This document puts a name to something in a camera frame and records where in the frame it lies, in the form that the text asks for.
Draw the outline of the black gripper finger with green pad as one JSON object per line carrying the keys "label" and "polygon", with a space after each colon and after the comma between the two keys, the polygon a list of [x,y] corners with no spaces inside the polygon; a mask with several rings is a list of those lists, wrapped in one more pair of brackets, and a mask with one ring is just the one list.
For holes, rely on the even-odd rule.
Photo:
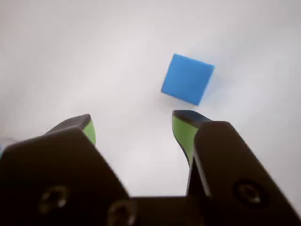
{"label": "black gripper finger with green pad", "polygon": [[88,226],[106,223],[108,208],[128,198],[91,141],[84,114],[46,134],[7,146],[0,157],[3,226]]}
{"label": "black gripper finger with green pad", "polygon": [[186,193],[201,196],[207,225],[300,225],[285,195],[229,122],[175,110],[172,131],[190,166]]}

